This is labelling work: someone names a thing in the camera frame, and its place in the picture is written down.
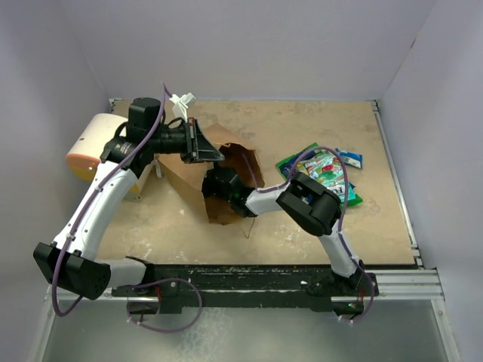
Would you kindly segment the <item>brown paper bag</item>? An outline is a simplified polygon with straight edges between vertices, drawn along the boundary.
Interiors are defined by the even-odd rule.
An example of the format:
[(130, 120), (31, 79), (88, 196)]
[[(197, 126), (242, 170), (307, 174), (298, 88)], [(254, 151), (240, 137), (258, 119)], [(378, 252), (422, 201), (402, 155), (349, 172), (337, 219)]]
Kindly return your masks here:
[(164, 176), (203, 221), (229, 225), (241, 221), (232, 206), (248, 191), (265, 186), (256, 147), (220, 124), (203, 134), (224, 155), (220, 163), (186, 164), (177, 155), (159, 155)]

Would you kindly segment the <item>blue Kettle chips bag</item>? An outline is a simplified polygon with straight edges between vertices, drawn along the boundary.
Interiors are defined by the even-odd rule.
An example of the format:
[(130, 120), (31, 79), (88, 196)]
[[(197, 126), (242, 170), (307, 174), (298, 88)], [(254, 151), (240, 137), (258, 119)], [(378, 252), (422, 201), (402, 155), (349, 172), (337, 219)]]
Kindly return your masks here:
[[(287, 179), (290, 176), (292, 168), (294, 167), (294, 165), (297, 165), (297, 159), (305, 151), (306, 150), (304, 149), (302, 152), (298, 152), (297, 154), (289, 156), (286, 159), (284, 159), (284, 160), (282, 160), (282, 161), (280, 161), (279, 163), (276, 164), (276, 167), (278, 168), (279, 173), (284, 177), (284, 179)], [(313, 156), (314, 154), (316, 154), (318, 152), (321, 152), (321, 150), (311, 151), (301, 161), (307, 159), (309, 156)]]

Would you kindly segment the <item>green yellow candy packet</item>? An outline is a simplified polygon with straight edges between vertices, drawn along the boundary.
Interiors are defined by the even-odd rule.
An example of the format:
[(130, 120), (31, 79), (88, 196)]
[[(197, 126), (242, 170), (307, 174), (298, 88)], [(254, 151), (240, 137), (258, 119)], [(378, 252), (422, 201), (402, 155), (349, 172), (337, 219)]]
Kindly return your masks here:
[(302, 173), (310, 175), (314, 170), (323, 167), (327, 158), (330, 158), (330, 155), (327, 152), (318, 152), (299, 162), (297, 164), (297, 169)]

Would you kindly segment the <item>green white snack packet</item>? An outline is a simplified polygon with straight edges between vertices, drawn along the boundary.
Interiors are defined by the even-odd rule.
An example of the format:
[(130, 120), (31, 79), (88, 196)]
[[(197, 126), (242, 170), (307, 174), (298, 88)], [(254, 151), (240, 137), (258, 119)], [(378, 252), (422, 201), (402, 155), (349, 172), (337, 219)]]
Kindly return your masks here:
[[(318, 146), (318, 143), (312, 143), (303, 151), (287, 157), (276, 164), (279, 173), (287, 179), (290, 175), (291, 168), (297, 158), (303, 154), (307, 149), (313, 149)], [(363, 157), (361, 154), (349, 152), (346, 150), (335, 148), (335, 151), (343, 159), (346, 166), (351, 166), (359, 170), (363, 166)], [(344, 202), (345, 182), (343, 176), (343, 168), (331, 152), (327, 150), (315, 150), (310, 152), (302, 161), (296, 164), (296, 170), (304, 173), (314, 180), (320, 182), (325, 188), (331, 190)], [(363, 202), (361, 196), (355, 193), (355, 186), (349, 183), (348, 187), (348, 207), (352, 207)]]

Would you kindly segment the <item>blue snack packet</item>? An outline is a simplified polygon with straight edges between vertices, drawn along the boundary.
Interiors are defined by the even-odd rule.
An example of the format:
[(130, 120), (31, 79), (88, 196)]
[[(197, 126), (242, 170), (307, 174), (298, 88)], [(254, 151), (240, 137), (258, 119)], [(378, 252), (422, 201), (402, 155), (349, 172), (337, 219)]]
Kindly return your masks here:
[(363, 155), (336, 148), (336, 152), (343, 159), (344, 164), (355, 167), (359, 170), (363, 168)]

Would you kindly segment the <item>red green Fox's candy packet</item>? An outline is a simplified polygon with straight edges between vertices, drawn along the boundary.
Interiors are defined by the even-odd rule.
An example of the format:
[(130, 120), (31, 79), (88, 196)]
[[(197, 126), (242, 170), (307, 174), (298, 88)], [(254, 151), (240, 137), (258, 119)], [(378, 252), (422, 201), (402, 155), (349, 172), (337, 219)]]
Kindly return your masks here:
[(311, 172), (309, 177), (321, 183), (325, 188), (337, 195), (343, 203), (345, 198), (346, 183), (344, 181), (343, 168), (338, 159), (330, 152), (327, 152), (330, 158), (327, 158), (323, 167)]

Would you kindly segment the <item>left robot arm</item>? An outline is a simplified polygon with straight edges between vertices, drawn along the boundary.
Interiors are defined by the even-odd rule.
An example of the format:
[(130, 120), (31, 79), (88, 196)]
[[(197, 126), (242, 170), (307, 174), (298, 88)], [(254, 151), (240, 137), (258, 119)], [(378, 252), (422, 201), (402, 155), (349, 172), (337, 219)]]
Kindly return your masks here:
[(129, 287), (139, 296), (150, 294), (155, 277), (143, 262), (97, 260), (100, 242), (118, 206), (157, 154), (179, 155), (186, 164), (223, 161), (223, 154), (202, 133), (187, 109), (191, 93), (170, 98), (175, 118), (165, 122), (164, 104), (136, 98), (128, 117), (116, 129), (100, 155), (94, 179), (71, 219), (49, 244), (36, 246), (33, 257), (54, 290), (62, 288), (95, 300), (108, 287)]

